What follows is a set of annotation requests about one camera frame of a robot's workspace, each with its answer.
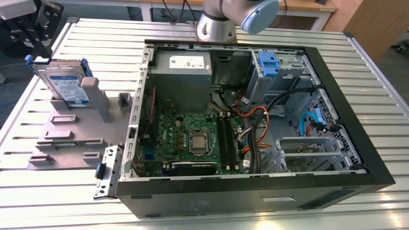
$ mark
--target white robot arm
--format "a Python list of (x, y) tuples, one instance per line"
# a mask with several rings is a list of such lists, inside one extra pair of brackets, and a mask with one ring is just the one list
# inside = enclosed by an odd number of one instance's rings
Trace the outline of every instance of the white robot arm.
[(249, 34), (260, 33), (278, 12), (278, 0), (205, 0), (197, 37), (208, 42), (232, 42), (236, 25)]

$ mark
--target background desk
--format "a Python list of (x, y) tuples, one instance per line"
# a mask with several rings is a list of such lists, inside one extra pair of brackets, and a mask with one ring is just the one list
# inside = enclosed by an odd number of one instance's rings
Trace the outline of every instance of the background desk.
[[(83, 5), (104, 5), (104, 6), (124, 6), (140, 7), (141, 17), (145, 22), (152, 21), (152, 9), (165, 8), (161, 0), (53, 0), (61, 4), (83, 4)], [(165, 0), (169, 9), (181, 9), (182, 0)], [(204, 0), (189, 0), (193, 10), (202, 10)], [(286, 0), (288, 16), (302, 16), (316, 18), (314, 24), (310, 28), (313, 31), (321, 31), (330, 14), (337, 12), (337, 7), (330, 0), (325, 5), (314, 2), (314, 0)], [(280, 3), (278, 15), (284, 13), (284, 2)]]

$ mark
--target motherboard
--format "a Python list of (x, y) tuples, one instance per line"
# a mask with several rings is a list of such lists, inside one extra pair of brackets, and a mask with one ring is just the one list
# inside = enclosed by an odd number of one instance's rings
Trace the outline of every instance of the motherboard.
[(236, 137), (241, 122), (226, 114), (160, 115), (157, 144), (141, 147), (143, 174), (240, 174)]

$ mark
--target sticker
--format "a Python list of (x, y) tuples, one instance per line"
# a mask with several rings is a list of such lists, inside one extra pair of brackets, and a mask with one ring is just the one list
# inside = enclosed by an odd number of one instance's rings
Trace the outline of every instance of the sticker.
[(205, 58), (201, 56), (172, 56), (169, 68), (172, 69), (204, 69)]
[(249, 103), (249, 100), (245, 97), (241, 98), (241, 101), (244, 102), (244, 104)]
[(77, 76), (51, 76), (49, 79), (64, 101), (80, 106), (88, 103), (89, 98), (84, 89), (79, 87), (80, 81)]
[(250, 161), (242, 160), (242, 166), (249, 168), (250, 167)]

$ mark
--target metal bracket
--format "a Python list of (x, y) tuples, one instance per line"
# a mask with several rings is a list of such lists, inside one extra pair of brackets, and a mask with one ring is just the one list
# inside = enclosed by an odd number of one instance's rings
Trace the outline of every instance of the metal bracket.
[(115, 191), (120, 177), (124, 147), (115, 145), (105, 148), (103, 162), (96, 168), (95, 200), (116, 199)]

